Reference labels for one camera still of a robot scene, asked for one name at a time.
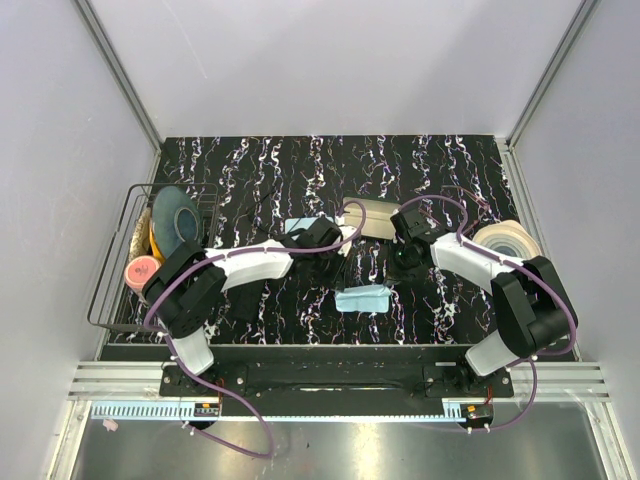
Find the dark green glasses case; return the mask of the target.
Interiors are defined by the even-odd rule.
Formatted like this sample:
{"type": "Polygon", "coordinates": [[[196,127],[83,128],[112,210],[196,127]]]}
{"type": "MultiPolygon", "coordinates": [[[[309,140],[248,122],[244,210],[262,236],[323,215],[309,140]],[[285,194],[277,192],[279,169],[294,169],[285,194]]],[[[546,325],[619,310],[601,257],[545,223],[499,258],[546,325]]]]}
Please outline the dark green glasses case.
{"type": "Polygon", "coordinates": [[[366,221],[361,230],[363,237],[389,241],[395,238],[395,228],[391,222],[391,216],[399,210],[398,203],[388,200],[346,197],[343,200],[345,207],[342,218],[344,224],[351,227],[358,227],[362,220],[362,210],[355,204],[355,201],[365,207],[366,221]]]}

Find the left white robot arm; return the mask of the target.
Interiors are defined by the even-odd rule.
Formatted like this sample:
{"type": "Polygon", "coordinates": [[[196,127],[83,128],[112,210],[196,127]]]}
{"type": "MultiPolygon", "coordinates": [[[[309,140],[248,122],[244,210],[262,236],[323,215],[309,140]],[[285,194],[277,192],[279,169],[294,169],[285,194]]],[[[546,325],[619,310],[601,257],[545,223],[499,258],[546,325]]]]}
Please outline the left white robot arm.
{"type": "Polygon", "coordinates": [[[188,240],[149,278],[141,295],[170,337],[184,364],[181,384],[196,396],[215,386],[214,356],[204,332],[211,309],[224,292],[254,282],[280,279],[297,268],[321,267],[355,232],[342,220],[318,217],[299,223],[278,239],[232,249],[204,249],[188,240]]]}

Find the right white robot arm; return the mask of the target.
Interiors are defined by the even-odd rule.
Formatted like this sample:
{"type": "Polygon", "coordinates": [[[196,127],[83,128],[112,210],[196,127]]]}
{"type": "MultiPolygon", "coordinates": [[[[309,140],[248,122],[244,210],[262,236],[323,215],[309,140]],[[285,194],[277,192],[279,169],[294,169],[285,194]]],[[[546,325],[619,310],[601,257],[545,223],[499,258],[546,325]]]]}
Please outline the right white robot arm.
{"type": "Polygon", "coordinates": [[[454,371],[454,384],[476,396],[490,374],[542,353],[562,337],[573,340],[577,320],[552,262],[502,255],[459,233],[431,227],[417,209],[396,211],[390,218],[397,243],[392,248],[386,281],[400,283],[418,271],[451,272],[492,297],[497,330],[465,354],[454,371]]]}

